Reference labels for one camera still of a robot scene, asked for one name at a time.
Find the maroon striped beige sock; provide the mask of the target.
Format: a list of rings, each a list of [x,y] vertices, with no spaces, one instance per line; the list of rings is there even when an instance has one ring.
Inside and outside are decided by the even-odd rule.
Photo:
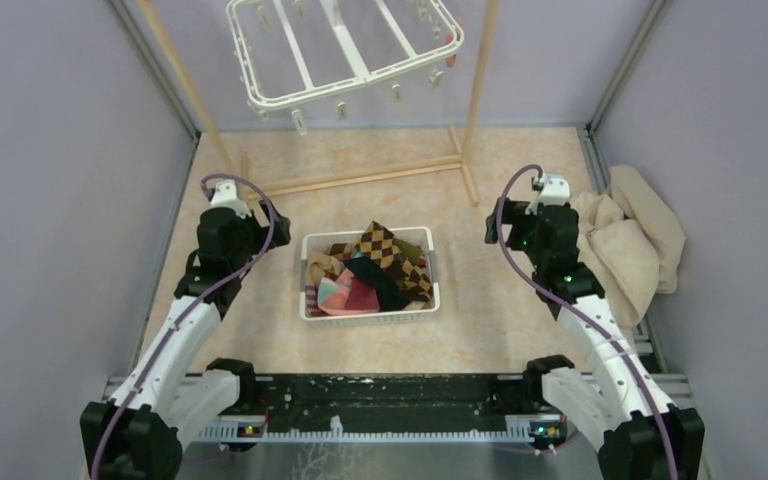
[[[319,286],[323,279],[335,280],[343,270],[343,262],[334,256],[322,253],[311,253],[308,255],[303,282],[304,314],[309,317],[325,315],[318,306]]]

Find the pink patterned sock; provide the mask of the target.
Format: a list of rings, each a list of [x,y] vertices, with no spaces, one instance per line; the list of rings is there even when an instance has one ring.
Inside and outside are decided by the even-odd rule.
[[[347,307],[351,284],[351,276],[341,276],[335,280],[323,278],[317,289],[319,309],[331,316],[354,315],[356,311]]]

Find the brown argyle sock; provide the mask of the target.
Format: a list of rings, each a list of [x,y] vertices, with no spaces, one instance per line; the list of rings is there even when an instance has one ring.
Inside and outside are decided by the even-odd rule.
[[[344,261],[351,259],[356,252],[357,245],[355,243],[334,243],[326,249],[325,254]]]
[[[412,302],[430,302],[433,282],[427,272],[426,254],[426,265],[414,266],[394,245],[394,238],[399,237],[384,225],[372,221],[356,244],[357,252],[377,263]]]

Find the white plastic basket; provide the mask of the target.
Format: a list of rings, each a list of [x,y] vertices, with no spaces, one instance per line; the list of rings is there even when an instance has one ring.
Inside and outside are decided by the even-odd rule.
[[[437,250],[432,231],[425,226],[411,226],[391,228],[396,237],[404,239],[423,248],[427,267],[425,271],[432,280],[431,302],[418,310],[399,310],[383,313],[353,314],[340,316],[314,315],[313,310],[307,306],[306,294],[306,270],[310,264],[311,255],[314,252],[324,251],[336,243],[348,243],[357,240],[362,234],[361,230],[341,231],[328,233],[313,233],[303,237],[300,256],[300,280],[298,294],[298,312],[300,318],[308,325],[317,327],[351,327],[362,325],[399,324],[430,320],[441,306],[440,275],[438,273]]]

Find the black sock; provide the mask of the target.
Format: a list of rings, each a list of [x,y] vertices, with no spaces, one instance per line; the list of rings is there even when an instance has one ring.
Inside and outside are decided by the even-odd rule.
[[[360,255],[344,262],[347,270],[373,288],[378,299],[381,312],[404,310],[411,300],[402,294],[394,280],[372,259]]]

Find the white plastic sock hanger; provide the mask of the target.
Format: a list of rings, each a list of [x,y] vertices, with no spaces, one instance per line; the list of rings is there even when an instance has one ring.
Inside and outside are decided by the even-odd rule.
[[[236,13],[246,35],[263,96],[272,99],[300,92],[304,85],[284,36],[279,16],[273,6],[276,1],[236,2],[239,4]],[[328,19],[321,8],[324,1],[279,2],[284,6],[287,18],[291,22],[314,85],[323,86],[352,77],[352,70],[348,66],[333,30],[328,24]],[[336,2],[339,4],[342,19],[350,30],[357,49],[369,70],[378,70],[406,60],[404,50],[376,6],[379,1]],[[405,37],[418,54],[426,54],[444,45],[446,35],[451,34],[438,18],[434,9],[430,7],[429,4],[432,1],[383,2],[389,7],[393,17],[400,24]],[[400,103],[404,98],[400,81],[403,77],[416,71],[425,72],[430,88],[435,89],[444,78],[444,59],[399,75],[393,80],[380,81],[373,86],[385,85],[391,100]],[[325,98],[305,103],[300,106],[299,110],[304,116],[303,109],[307,105],[329,101],[334,106],[336,118],[343,121],[348,116],[346,97],[355,91],[341,94],[337,98]],[[247,94],[246,103],[253,111]],[[288,110],[273,111],[265,118],[258,116],[256,112],[254,114],[263,121],[267,121],[273,116],[287,117],[293,124],[291,113]]]

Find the olive green striped sock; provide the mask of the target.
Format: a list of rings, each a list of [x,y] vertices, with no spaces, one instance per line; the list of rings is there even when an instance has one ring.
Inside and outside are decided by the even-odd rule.
[[[412,265],[419,267],[426,265],[425,251],[420,246],[400,238],[394,238],[393,243]]]

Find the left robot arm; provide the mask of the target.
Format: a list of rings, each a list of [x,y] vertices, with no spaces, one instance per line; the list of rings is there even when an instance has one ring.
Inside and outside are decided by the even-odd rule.
[[[221,413],[252,411],[260,399],[251,363],[218,358],[186,385],[188,369],[218,328],[242,280],[269,250],[290,241],[290,221],[268,199],[262,226],[237,200],[212,202],[200,218],[198,248],[161,330],[137,366],[104,402],[80,416],[93,479],[173,479],[183,454]]]

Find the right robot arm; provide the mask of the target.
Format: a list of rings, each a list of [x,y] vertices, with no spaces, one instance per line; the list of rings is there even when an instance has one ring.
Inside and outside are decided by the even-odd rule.
[[[536,412],[553,407],[594,449],[605,479],[695,479],[705,425],[679,407],[646,370],[611,311],[595,274],[580,259],[578,214],[569,205],[498,198],[485,241],[506,260],[525,253],[533,267],[512,267],[583,349],[593,384],[562,355],[527,364],[523,398]]]

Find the wooden hanger rack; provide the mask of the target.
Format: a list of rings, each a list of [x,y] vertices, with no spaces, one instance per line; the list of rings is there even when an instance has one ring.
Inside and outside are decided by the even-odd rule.
[[[315,86],[310,76],[310,70],[303,53],[300,50],[299,43],[295,36],[291,22],[287,18],[287,13],[281,2],[274,2],[273,6],[279,16],[284,36],[288,42],[294,63],[299,71],[303,82],[303,89],[298,93],[285,95],[279,98],[268,99],[263,96],[261,84],[257,77],[256,67],[247,44],[247,39],[243,28],[239,22],[236,13],[238,2],[231,1],[226,7],[226,16],[232,33],[234,43],[234,56],[241,70],[241,81],[245,86],[246,94],[249,97],[250,106],[258,116],[265,118],[273,111],[288,110],[291,113],[293,124],[297,132],[301,135],[306,134],[307,125],[303,114],[299,108],[305,103],[325,98],[337,98],[339,95],[365,89],[383,80],[393,80],[399,75],[415,71],[426,65],[431,65],[438,60],[443,60],[448,55],[448,48],[442,45],[426,54],[418,54],[410,41],[405,37],[400,24],[395,20],[389,7],[385,2],[379,1],[376,6],[382,14],[388,28],[399,42],[405,52],[406,60],[397,62],[387,67],[371,71],[366,65],[362,55],[352,38],[350,30],[345,25],[339,12],[339,4],[336,1],[324,1],[321,4],[323,13],[328,19],[328,24],[333,30],[335,39],[352,70],[352,77],[347,80],[341,80],[323,86]],[[465,34],[459,22],[451,15],[444,3],[441,1],[430,2],[430,7],[434,9],[438,18],[451,34],[461,32],[463,41]],[[225,167],[232,173],[247,174],[250,171],[250,162],[247,158],[242,158],[235,162],[231,159],[230,153],[219,134],[216,122],[210,114],[203,97],[199,93],[196,85],[183,61],[174,41],[169,34],[167,27],[160,17],[156,7],[151,1],[140,1],[137,4],[139,10],[145,17],[152,36],[158,42],[159,47],[169,62],[175,77],[183,87],[186,99],[195,109],[197,119],[202,123],[205,132],[213,143],[215,151],[222,159]],[[466,125],[462,132],[457,131],[455,126],[449,126],[448,135],[454,152],[451,155],[445,155],[426,160],[418,160],[406,163],[397,163],[391,166],[379,166],[366,171],[354,171],[348,173],[330,174],[318,177],[299,178],[291,180],[282,180],[265,185],[265,191],[274,196],[290,195],[303,192],[312,192],[343,186],[353,186],[377,181],[391,180],[397,178],[419,176],[444,171],[458,171],[465,183],[466,191],[470,201],[473,204],[479,202],[479,196],[476,183],[470,169],[470,159],[472,153],[473,137],[476,129],[476,121],[480,111],[483,88],[487,72],[489,54],[492,48],[495,34],[496,18],[498,16],[499,4],[496,1],[489,1],[485,7],[484,20],[482,26],[481,40],[476,67],[474,69],[471,92],[469,97],[469,107]]]

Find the brown argyle sock in basket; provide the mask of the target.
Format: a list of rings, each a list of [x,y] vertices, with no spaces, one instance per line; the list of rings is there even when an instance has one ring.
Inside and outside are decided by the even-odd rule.
[[[357,245],[355,243],[334,243],[326,249],[325,254],[344,261],[351,259],[356,252]]]

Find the beige crumpled cloth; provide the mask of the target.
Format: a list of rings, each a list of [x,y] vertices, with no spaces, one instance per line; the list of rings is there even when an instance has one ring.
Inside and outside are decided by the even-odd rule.
[[[605,290],[616,322],[638,325],[655,295],[672,294],[686,236],[673,210],[631,165],[610,168],[604,193],[571,200],[580,259]]]

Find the pink plastic clip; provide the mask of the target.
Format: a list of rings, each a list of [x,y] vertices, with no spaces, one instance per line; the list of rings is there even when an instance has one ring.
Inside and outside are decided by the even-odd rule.
[[[444,45],[448,48],[448,55],[444,59],[444,65],[447,68],[453,68],[456,64],[458,53],[463,45],[463,34],[461,32],[447,34]]]

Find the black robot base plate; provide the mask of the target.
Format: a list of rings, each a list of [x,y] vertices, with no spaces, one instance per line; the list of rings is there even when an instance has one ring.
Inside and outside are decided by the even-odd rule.
[[[527,397],[519,374],[271,374],[197,436],[258,443],[492,443],[554,452],[567,417]]]

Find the aluminium frame rail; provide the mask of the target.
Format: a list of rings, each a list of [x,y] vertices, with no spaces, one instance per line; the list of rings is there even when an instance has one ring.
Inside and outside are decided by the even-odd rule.
[[[606,479],[693,479],[705,426],[649,375],[599,379],[569,367],[520,375],[258,375],[248,365],[124,382],[79,420],[103,479],[171,479],[196,443],[492,443],[548,454],[576,438]]]

